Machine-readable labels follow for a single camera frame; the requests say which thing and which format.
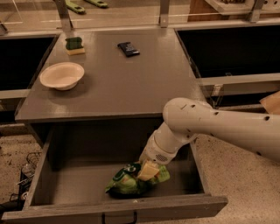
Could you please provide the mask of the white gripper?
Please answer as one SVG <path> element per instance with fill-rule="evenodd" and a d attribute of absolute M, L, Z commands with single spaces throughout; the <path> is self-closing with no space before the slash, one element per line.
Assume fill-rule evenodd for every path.
<path fill-rule="evenodd" d="M 153 133 L 139 157 L 139 161 L 143 163 L 137 177 L 142 181 L 152 179 L 159 173 L 158 165 L 168 165 L 176 155 L 176 152 L 170 153 L 162 150 L 156 142 L 156 134 Z"/>

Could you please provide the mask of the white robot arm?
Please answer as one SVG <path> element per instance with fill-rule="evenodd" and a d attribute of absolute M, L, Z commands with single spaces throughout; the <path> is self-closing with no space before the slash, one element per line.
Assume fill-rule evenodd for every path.
<path fill-rule="evenodd" d="M 199 134 L 280 162 L 280 115 L 217 110 L 203 101 L 174 98 L 165 104 L 163 119 L 139 158 L 137 177 L 143 181 L 154 178 L 160 165 L 169 164 Z"/>

